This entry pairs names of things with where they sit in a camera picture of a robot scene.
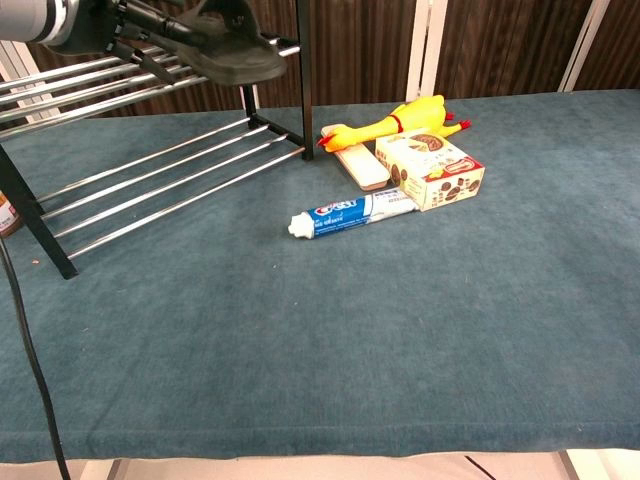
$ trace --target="chrome bar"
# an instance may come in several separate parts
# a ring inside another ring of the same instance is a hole
[[[96,173],[95,175],[91,175],[90,177],[87,178],[83,178],[82,180],[78,180],[77,182],[73,182],[70,183],[69,185],[66,185],[64,187],[62,187],[60,190],[56,191],[56,192],[51,192],[48,193],[46,195],[43,195],[42,197],[38,198],[38,202],[45,202],[47,200],[51,200],[52,198],[55,198],[59,195],[62,195],[63,193],[66,192],[70,192],[72,190],[75,190],[76,188],[80,188],[83,187],[85,185],[89,185],[90,183],[96,182],[98,180],[101,180],[103,178],[106,178],[110,175],[113,175],[114,173],[118,173],[121,172],[123,170],[126,170],[127,168],[131,168],[135,165],[140,165],[141,163],[144,162],[148,162],[149,160],[153,160],[154,158],[158,158],[161,155],[165,155],[167,153],[173,152],[175,150],[178,150],[180,148],[186,147],[187,145],[191,145],[192,143],[196,143],[199,142],[200,140],[204,140],[205,138],[211,137],[212,135],[215,135],[216,133],[220,133],[224,130],[229,130],[230,128],[233,127],[237,127],[239,125],[242,125],[243,123],[247,123],[250,120],[250,118],[246,117],[243,118],[242,120],[238,120],[237,122],[233,122],[230,123],[229,125],[225,125],[223,127],[219,127],[219,128],[215,128],[213,130],[210,130],[209,132],[199,135],[195,138],[192,138],[190,140],[186,140],[182,143],[178,143],[177,145],[173,145],[172,147],[169,148],[165,148],[164,150],[159,150],[155,153],[152,153],[150,155],[147,155],[145,157],[142,158],[138,158],[137,160],[133,160],[132,162],[129,163],[125,163],[124,165],[120,165],[119,167],[115,167],[115,168],[110,168],[109,170],[105,170],[104,172],[100,172],[100,173]]]
[[[5,141],[10,138],[24,135],[25,133],[35,132],[43,130],[45,128],[63,125],[66,123],[75,122],[82,118],[91,117],[99,113],[104,113],[114,108],[124,107],[131,103],[139,102],[140,100],[146,100],[147,98],[157,97],[158,95],[164,95],[165,93],[173,90],[179,90],[181,88],[190,87],[192,85],[198,85],[208,81],[206,77],[193,75],[185,79],[179,80],[173,85],[158,85],[155,87],[145,88],[138,90],[137,92],[121,95],[119,97],[104,100],[100,103],[95,103],[82,108],[77,108],[66,113],[61,113],[51,118],[44,118],[29,125],[20,125],[19,127],[8,128],[0,132],[0,141]]]
[[[246,133],[243,133],[242,135],[238,135],[237,137],[231,138],[229,140],[226,140],[222,143],[218,143],[217,145],[214,145],[213,147],[209,147],[206,148],[204,150],[201,150],[197,153],[194,153],[193,155],[189,155],[188,157],[183,158],[182,160],[178,160],[177,162],[174,163],[170,163],[169,165],[165,165],[164,167],[160,167],[156,170],[152,170],[151,172],[145,173],[143,175],[139,175],[137,177],[133,177],[130,178],[129,180],[125,180],[124,182],[120,182],[120,183],[116,183],[115,185],[112,185],[108,188],[105,188],[103,190],[100,190],[98,192],[92,193],[91,195],[87,195],[86,197],[83,197],[79,200],[76,200],[75,202],[71,202],[68,205],[65,205],[64,207],[60,207],[57,208],[55,210],[52,210],[50,212],[45,213],[44,215],[42,215],[42,219],[43,220],[49,220],[50,218],[54,218],[57,217],[58,215],[62,215],[63,213],[69,212],[71,210],[74,210],[82,205],[86,205],[89,202],[92,202],[93,200],[97,200],[98,198],[102,198],[105,197],[113,192],[117,192],[118,190],[122,190],[123,188],[126,187],[130,187],[131,185],[134,185],[138,182],[141,182],[143,180],[146,180],[147,178],[151,178],[155,175],[158,175],[159,173],[162,172],[166,172],[167,170],[171,170],[172,168],[178,167],[180,165],[183,165],[187,162],[190,162],[192,160],[195,160],[196,158],[200,158],[203,155],[206,155],[208,153],[211,152],[215,152],[216,150],[220,150],[223,147],[226,147],[227,145],[231,145],[232,143],[236,143],[239,142],[240,140],[247,138],[247,137],[251,137],[253,135],[256,135],[260,132],[264,132],[265,130],[267,130],[269,128],[269,125],[263,125],[261,127],[256,128],[255,130],[249,130]]]
[[[156,57],[155,61],[162,64],[162,63],[167,63],[177,59],[178,57],[176,56],[169,56],[167,54],[162,54]],[[29,90],[21,90],[16,93],[4,95],[3,97],[0,97],[0,105],[6,105],[7,103],[17,102],[18,100],[24,100],[25,98],[31,98],[38,95],[43,95],[45,93],[57,92],[58,90],[64,90],[66,88],[83,85],[88,82],[93,82],[96,80],[100,80],[102,78],[113,77],[115,75],[121,75],[123,73],[128,73],[133,70],[139,70],[139,69],[140,67],[138,65],[134,65],[133,63],[126,63],[124,65],[118,65],[115,67],[107,68],[106,70],[98,70],[96,72],[90,72],[90,73],[85,73],[83,75],[78,75],[77,77],[58,80],[57,82],[45,83],[44,85],[39,85]]]
[[[171,190],[172,188],[178,187],[180,185],[183,185],[187,182],[190,182],[191,180],[195,180],[198,177],[201,177],[203,175],[206,175],[207,173],[211,173],[214,170],[218,170],[219,168],[222,168],[226,165],[229,165],[233,162],[236,162],[242,158],[248,157],[249,155],[252,155],[256,152],[259,152],[260,150],[263,150],[267,147],[269,147],[270,145],[273,145],[276,142],[281,142],[283,140],[285,140],[287,138],[287,135],[281,135],[277,138],[274,138],[273,140],[270,140],[268,142],[263,143],[262,145],[259,145],[255,148],[252,148],[251,150],[247,150],[246,152],[241,153],[240,155],[236,155],[235,157],[231,157],[228,160],[225,160],[223,162],[220,162],[216,165],[213,165],[212,167],[209,168],[205,168],[204,170],[200,170],[199,172],[194,173],[193,175],[187,175],[186,177],[182,177],[180,180],[176,180],[175,182],[171,182],[168,185],[165,185],[163,187],[160,188],[156,188],[155,190],[152,190],[150,192],[144,193],[138,197],[132,198],[131,200],[128,200],[124,203],[121,203],[120,205],[116,205],[115,207],[111,207],[103,212],[98,213],[97,215],[93,215],[92,217],[89,217],[83,221],[81,221],[80,223],[77,223],[71,227],[65,228],[64,230],[61,230],[60,232],[56,233],[54,235],[54,237],[56,238],[62,238],[70,233],[73,233],[77,230],[80,230],[81,228],[87,227],[91,224],[94,224],[96,222],[99,222],[100,220],[103,220],[107,217],[110,217],[111,215],[115,215],[118,212],[121,212],[123,210],[126,210],[129,207],[132,207],[134,205],[137,205],[138,203],[144,202],[145,200],[148,200],[150,198],[153,198],[157,195],[160,195],[161,193],[164,193],[168,190]]]
[[[191,67],[189,66],[179,67],[176,65],[176,66],[167,68],[167,71],[169,73],[173,73],[176,75],[187,72],[189,70],[191,70]],[[63,107],[71,103],[76,103],[83,100],[88,100],[90,98],[99,97],[101,95],[106,95],[107,93],[122,90],[124,88],[134,87],[136,85],[146,83],[156,79],[157,79],[156,76],[153,75],[152,73],[148,73],[146,75],[138,75],[137,77],[123,78],[122,80],[116,80],[115,82],[105,83],[104,85],[96,85],[95,87],[89,87],[77,92],[71,92],[65,95],[53,97],[49,100],[34,103],[32,105],[27,105],[25,107],[18,107],[18,108],[13,108],[11,110],[5,110],[4,112],[0,112],[0,123],[9,122],[11,120],[15,120],[16,118],[22,118],[26,115],[31,115],[33,113],[41,112],[43,110],[48,110],[50,108]]]
[[[158,47],[148,47],[142,49],[147,55],[155,55],[162,52],[162,49]],[[9,90],[11,88],[24,87],[26,85],[33,85],[36,83],[44,82],[45,80],[51,80],[53,78],[64,77],[72,73],[84,72],[85,70],[91,70],[92,68],[106,67],[115,63],[122,63],[117,57],[105,57],[97,60],[91,60],[89,62],[78,63],[76,65],[69,65],[67,67],[55,68],[46,72],[36,73],[28,77],[18,78],[16,80],[10,80],[8,82],[0,83],[0,91]]]
[[[220,183],[220,184],[216,185],[215,187],[213,187],[212,189],[207,190],[206,192],[203,192],[203,193],[201,193],[199,195],[196,195],[194,197],[188,198],[187,200],[183,200],[182,202],[178,202],[178,203],[176,203],[176,204],[174,204],[174,205],[172,205],[170,207],[167,207],[167,208],[165,208],[163,210],[159,210],[159,211],[157,211],[155,213],[152,213],[151,215],[148,215],[148,216],[146,216],[144,218],[141,218],[140,220],[135,221],[135,222],[133,222],[133,223],[131,223],[131,224],[125,226],[125,227],[122,227],[122,228],[120,228],[118,230],[115,230],[115,231],[113,231],[113,232],[111,232],[111,233],[109,233],[109,234],[107,234],[107,235],[105,235],[103,237],[100,237],[100,238],[94,240],[93,242],[89,243],[88,245],[86,245],[86,246],[84,246],[82,248],[79,248],[78,250],[75,250],[74,252],[72,252],[69,255],[69,259],[73,260],[74,258],[79,257],[80,255],[82,255],[84,253],[90,252],[91,250],[94,250],[95,248],[98,248],[98,247],[100,247],[100,246],[102,246],[102,245],[104,245],[106,243],[109,243],[109,242],[115,240],[116,238],[119,238],[119,237],[121,237],[121,236],[123,236],[123,235],[125,235],[125,234],[127,234],[129,232],[137,230],[138,228],[140,228],[140,227],[142,227],[142,226],[144,226],[144,225],[146,225],[148,223],[151,223],[151,222],[153,222],[155,220],[158,220],[159,218],[162,218],[165,215],[173,213],[176,210],[179,210],[179,209],[184,208],[184,207],[186,207],[188,205],[191,205],[192,203],[197,202],[198,200],[201,200],[202,198],[205,198],[205,197],[207,197],[207,196],[209,196],[209,195],[211,195],[213,193],[216,193],[216,192],[218,192],[218,191],[220,191],[220,190],[222,190],[224,188],[227,188],[227,187],[233,185],[234,183],[238,183],[241,180],[244,180],[245,178],[249,178],[252,175],[255,175],[256,173],[259,173],[259,172],[261,172],[263,170],[266,170],[268,168],[271,168],[271,167],[273,167],[273,166],[275,166],[275,165],[277,165],[279,163],[282,163],[285,160],[287,160],[287,159],[293,157],[294,155],[297,155],[298,153],[301,153],[303,151],[304,151],[304,147],[297,148],[296,150],[294,150],[294,151],[292,151],[290,153],[287,153],[286,155],[282,155],[281,157],[278,157],[278,158],[276,158],[274,160],[271,160],[271,161],[269,161],[269,162],[267,162],[267,163],[265,163],[265,164],[263,164],[263,165],[261,165],[259,167],[254,168],[253,170],[249,170],[248,172],[245,172],[242,175],[238,175],[237,177],[234,177],[231,180],[227,180],[226,182]]]
[[[278,52],[278,55],[281,57],[288,57],[289,55],[293,55],[294,53],[298,53],[300,51],[300,46],[296,45],[294,47],[285,48]]]

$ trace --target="black cord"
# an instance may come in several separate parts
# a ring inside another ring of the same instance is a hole
[[[27,323],[27,314],[24,310],[24,302],[22,301],[22,293],[20,292],[20,284],[18,283],[18,277],[13,269],[9,252],[4,241],[0,237],[0,250],[2,253],[2,265],[7,274],[9,285],[11,285],[11,292],[13,293],[13,301],[16,306],[16,314],[18,316],[18,325],[20,327],[20,334],[22,335],[22,342],[24,343],[24,349],[29,357],[29,363],[31,364],[31,370],[33,376],[36,378],[38,389],[40,390],[40,396],[42,397],[42,403],[44,404],[44,411],[47,415],[47,423],[49,424],[49,435],[51,436],[51,443],[53,444],[53,451],[56,455],[56,461],[58,462],[58,468],[60,469],[60,475],[62,480],[71,480],[69,470],[67,469],[67,463],[62,451],[62,444],[60,443],[60,435],[58,433],[58,426],[56,425],[56,417],[53,413],[53,404],[51,403],[51,397],[49,396],[49,389],[47,388],[47,382],[44,379],[42,370],[40,369],[40,363],[36,356],[36,350],[33,346],[33,340],[31,339],[31,333],[29,332],[29,324]]]
[[[469,460],[474,467],[476,467],[478,470],[480,470],[482,473],[484,473],[487,477],[489,477],[491,480],[496,480],[496,477],[494,477],[493,475],[491,475],[489,472],[487,472],[482,465],[480,465],[478,462],[476,462],[473,458],[471,458],[469,455],[465,455],[464,458],[466,458],[467,460]]]

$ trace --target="cookie box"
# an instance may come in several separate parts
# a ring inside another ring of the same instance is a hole
[[[421,211],[474,197],[484,165],[425,129],[376,140],[376,157]]]

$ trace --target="white cap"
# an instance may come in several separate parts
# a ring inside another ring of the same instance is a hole
[[[313,220],[307,212],[302,212],[300,215],[291,217],[289,233],[294,235],[296,238],[313,238]]]

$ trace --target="rubber chicken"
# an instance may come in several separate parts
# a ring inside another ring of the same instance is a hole
[[[377,123],[361,128],[338,127],[320,139],[318,146],[324,147],[327,152],[337,152],[378,137],[419,128],[427,128],[429,132],[448,137],[471,126],[470,120],[450,126],[444,125],[445,120],[453,120],[453,114],[445,110],[442,95],[421,97],[409,104],[400,105]]]

